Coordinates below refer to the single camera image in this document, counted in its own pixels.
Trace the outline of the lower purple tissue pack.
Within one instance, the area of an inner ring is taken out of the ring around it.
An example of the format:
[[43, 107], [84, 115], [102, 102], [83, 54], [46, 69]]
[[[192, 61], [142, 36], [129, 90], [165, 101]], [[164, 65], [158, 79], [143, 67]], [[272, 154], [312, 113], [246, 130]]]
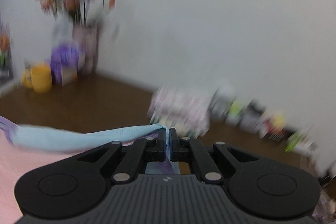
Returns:
[[68, 67], [54, 67], [51, 69], [54, 85], [65, 86], [77, 80], [77, 70]]

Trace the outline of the folded green flower garment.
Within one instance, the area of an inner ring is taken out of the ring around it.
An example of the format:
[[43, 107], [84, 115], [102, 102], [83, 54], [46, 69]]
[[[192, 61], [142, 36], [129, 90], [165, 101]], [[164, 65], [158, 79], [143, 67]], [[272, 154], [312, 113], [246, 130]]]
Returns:
[[168, 128], [175, 128], [179, 137], [190, 138], [204, 136], [210, 128], [210, 119], [207, 116], [194, 120], [180, 115], [153, 114], [150, 123], [159, 123]]

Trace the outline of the purple textured vase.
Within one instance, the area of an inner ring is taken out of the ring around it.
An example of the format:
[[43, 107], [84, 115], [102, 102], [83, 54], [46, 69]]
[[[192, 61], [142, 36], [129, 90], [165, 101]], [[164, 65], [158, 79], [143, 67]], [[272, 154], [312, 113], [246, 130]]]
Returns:
[[82, 75], [90, 75], [96, 70], [98, 62], [98, 26], [74, 25], [72, 39], [78, 42], [85, 52]]

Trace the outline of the yellow ceramic mug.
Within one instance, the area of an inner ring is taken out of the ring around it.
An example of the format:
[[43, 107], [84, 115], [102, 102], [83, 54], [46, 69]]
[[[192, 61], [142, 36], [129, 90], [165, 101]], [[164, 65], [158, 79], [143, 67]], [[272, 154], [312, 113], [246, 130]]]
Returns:
[[24, 87], [36, 93], [47, 93], [52, 89], [51, 67], [47, 63], [40, 63], [26, 68], [21, 75]]

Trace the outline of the pink blue mesh vest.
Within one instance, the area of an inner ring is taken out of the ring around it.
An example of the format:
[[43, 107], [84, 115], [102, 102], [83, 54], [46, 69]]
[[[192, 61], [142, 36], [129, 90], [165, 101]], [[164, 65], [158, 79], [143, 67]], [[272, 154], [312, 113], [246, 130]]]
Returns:
[[161, 124], [123, 127], [80, 134], [51, 127], [17, 125], [1, 118], [1, 223], [16, 223], [22, 216], [14, 186], [26, 172], [111, 141], [131, 145], [135, 140], [156, 137]]

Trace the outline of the purple tissue pack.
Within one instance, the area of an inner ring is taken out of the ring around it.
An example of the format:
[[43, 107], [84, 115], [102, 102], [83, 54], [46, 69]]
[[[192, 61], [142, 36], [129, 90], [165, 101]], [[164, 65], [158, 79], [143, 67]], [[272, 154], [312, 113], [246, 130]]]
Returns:
[[65, 86], [77, 80], [77, 70], [68, 67], [54, 67], [51, 69], [54, 85]]
[[76, 74], [85, 63], [85, 50], [77, 42], [62, 42], [51, 50], [51, 72], [60, 76], [63, 69], [74, 70]]

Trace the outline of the green spray bottle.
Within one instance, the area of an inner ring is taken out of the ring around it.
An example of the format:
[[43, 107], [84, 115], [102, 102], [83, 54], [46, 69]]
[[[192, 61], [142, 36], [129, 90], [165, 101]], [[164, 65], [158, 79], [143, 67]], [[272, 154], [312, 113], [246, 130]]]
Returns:
[[294, 152], [295, 149], [303, 147], [305, 144], [306, 134], [303, 132], [295, 132], [286, 141], [285, 152]]

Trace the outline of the folded pink floral garment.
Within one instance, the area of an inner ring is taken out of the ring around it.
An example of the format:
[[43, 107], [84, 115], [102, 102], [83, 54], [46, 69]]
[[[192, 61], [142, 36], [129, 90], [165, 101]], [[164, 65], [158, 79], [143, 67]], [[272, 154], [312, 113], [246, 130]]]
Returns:
[[162, 86], [154, 92], [147, 114], [150, 117], [172, 117], [193, 130], [207, 132], [210, 102], [211, 96], [207, 93]]

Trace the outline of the upper purple tissue pack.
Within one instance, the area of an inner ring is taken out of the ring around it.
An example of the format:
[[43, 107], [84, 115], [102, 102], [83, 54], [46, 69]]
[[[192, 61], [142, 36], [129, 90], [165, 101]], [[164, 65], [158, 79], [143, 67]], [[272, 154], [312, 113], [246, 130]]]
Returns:
[[74, 70], [76, 74], [85, 63], [85, 50], [77, 42], [62, 42], [51, 50], [51, 72], [60, 76], [63, 69]]

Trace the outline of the black red gift box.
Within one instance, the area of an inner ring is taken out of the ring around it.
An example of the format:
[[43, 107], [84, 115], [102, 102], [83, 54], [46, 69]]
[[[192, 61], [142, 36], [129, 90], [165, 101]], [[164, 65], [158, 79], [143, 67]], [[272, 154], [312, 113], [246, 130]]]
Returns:
[[262, 139], [272, 140], [275, 142], [287, 141], [292, 135], [298, 131], [293, 126], [276, 126], [271, 120], [266, 120], [260, 127], [258, 134]]

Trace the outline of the white astronaut speaker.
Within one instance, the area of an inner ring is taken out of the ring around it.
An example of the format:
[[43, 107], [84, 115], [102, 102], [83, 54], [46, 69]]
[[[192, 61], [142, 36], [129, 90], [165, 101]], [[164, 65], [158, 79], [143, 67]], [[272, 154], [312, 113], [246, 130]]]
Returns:
[[222, 81], [216, 89], [210, 104], [210, 116], [213, 121], [224, 121], [226, 115], [236, 100], [234, 87], [228, 81]]

